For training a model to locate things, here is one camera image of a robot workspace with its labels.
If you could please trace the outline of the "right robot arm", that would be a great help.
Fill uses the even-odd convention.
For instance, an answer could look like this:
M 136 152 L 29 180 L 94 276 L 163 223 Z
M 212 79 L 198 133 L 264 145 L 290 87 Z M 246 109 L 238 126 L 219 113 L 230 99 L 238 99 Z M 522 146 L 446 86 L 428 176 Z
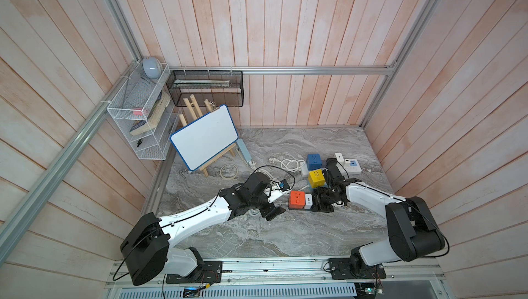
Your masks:
M 313 212 L 333 212 L 335 205 L 360 205 L 386 221 L 388 234 L 382 240 L 351 250 L 356 269 L 384 263 L 434 259 L 448 245 L 427 203 L 419 197 L 404 198 L 367 186 L 358 179 L 344 180 L 312 191 Z

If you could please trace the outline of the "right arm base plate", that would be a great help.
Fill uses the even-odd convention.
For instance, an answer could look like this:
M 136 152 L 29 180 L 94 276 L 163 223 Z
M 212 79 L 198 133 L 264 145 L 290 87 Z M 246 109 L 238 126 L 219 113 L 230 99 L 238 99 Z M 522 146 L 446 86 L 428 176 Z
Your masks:
M 382 265 L 368 266 L 357 257 L 332 258 L 323 265 L 323 271 L 330 273 L 333 280 L 385 279 Z

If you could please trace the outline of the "black power strip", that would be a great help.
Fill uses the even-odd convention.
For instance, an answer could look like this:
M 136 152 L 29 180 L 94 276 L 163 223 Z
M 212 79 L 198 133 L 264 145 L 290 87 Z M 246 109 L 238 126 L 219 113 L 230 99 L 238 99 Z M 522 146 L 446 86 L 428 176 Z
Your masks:
M 293 211 L 303 211 L 303 212 L 322 212 L 322 213 L 331 213 L 334 211 L 332 206 L 323 206 L 322 208 L 317 205 L 288 205 L 289 210 Z

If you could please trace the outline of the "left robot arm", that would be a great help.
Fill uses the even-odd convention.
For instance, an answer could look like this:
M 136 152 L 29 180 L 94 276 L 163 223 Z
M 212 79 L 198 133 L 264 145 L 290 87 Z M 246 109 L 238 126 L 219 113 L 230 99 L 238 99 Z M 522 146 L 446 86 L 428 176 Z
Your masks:
M 150 212 L 140 217 L 120 245 L 123 266 L 133 285 L 152 281 L 159 274 L 188 277 L 203 270 L 203 259 L 193 247 L 179 249 L 184 239 L 249 210 L 258 210 L 271 221 L 285 212 L 275 201 L 291 190 L 287 180 L 280 182 L 254 171 L 241 183 L 218 191 L 202 205 L 174 215 L 157 217 Z

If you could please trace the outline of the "white 66W charger plug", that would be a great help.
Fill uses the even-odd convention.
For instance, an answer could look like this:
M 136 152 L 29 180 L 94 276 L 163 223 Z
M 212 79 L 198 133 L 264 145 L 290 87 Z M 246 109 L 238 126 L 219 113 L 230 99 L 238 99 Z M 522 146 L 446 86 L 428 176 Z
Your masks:
M 306 194 L 305 194 L 305 205 L 304 205 L 304 209 L 305 209 L 305 210 L 310 210 L 310 209 L 312 209 L 312 206 L 313 206 L 313 197 L 312 197 L 312 194 L 306 193 Z

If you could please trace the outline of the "red cube socket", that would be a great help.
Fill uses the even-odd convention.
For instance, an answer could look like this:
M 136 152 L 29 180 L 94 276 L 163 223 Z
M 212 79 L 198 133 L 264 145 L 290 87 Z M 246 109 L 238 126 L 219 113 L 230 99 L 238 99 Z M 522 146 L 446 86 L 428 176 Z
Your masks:
M 305 208 L 306 200 L 305 193 L 302 191 L 292 190 L 290 192 L 288 207 L 290 210 L 303 210 Z

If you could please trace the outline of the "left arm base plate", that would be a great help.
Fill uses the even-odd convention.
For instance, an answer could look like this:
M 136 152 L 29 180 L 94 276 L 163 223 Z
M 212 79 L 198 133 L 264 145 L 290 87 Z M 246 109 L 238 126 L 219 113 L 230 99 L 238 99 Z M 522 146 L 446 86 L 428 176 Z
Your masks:
M 199 263 L 197 268 L 188 276 L 177 274 L 167 274 L 165 283 L 172 284 L 191 284 L 207 283 L 214 284 L 221 282 L 223 262 L 221 260 L 209 260 Z

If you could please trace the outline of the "yellow cube socket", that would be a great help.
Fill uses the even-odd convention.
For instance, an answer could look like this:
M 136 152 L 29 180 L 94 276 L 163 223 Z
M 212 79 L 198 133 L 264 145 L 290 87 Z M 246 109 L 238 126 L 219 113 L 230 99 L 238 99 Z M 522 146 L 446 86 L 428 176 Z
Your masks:
M 309 171 L 307 178 L 311 188 L 323 187 L 326 184 L 322 169 Z

